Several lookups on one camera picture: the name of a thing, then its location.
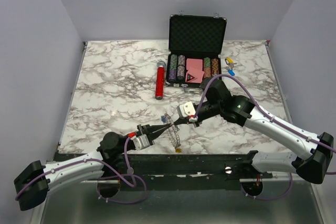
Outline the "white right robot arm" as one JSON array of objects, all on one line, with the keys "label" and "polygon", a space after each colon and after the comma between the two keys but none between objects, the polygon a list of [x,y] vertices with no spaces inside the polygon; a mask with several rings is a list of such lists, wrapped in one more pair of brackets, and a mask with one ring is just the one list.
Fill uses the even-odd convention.
[{"label": "white right robot arm", "polygon": [[261,107],[249,92],[232,95],[222,77],[219,74],[204,79],[199,104],[179,105],[179,118],[174,125],[198,127],[204,120],[220,115],[225,121],[257,131],[290,150],[288,153],[255,152],[252,159],[241,165],[246,177],[255,177],[259,172],[285,172],[295,173],[313,184],[322,184],[335,153],[333,136],[326,132],[318,135],[294,126]]}]

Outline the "round metal keyring disc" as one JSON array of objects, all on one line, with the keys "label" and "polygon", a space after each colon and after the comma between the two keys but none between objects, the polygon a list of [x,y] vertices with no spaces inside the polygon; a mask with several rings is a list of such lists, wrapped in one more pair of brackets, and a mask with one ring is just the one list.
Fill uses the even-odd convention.
[{"label": "round metal keyring disc", "polygon": [[166,117],[166,122],[163,124],[168,124],[168,123],[172,124],[172,126],[166,130],[169,136],[170,143],[175,149],[180,148],[181,142],[180,142],[180,137],[178,135],[179,128],[176,125],[174,125],[172,118],[167,113],[165,113],[163,116]]}]

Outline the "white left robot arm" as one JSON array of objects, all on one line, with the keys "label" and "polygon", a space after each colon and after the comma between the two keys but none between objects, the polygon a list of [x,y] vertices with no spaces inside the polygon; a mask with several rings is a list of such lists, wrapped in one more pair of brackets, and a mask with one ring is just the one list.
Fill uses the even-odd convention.
[{"label": "white left robot arm", "polygon": [[61,187],[84,180],[116,177],[129,187],[136,187],[137,178],[127,152],[150,147],[155,139],[171,127],[171,123],[148,124],[139,125],[137,131],[127,135],[108,132],[95,151],[63,162],[45,165],[41,161],[30,163],[14,179],[15,200],[19,203],[20,210],[31,210]]}]

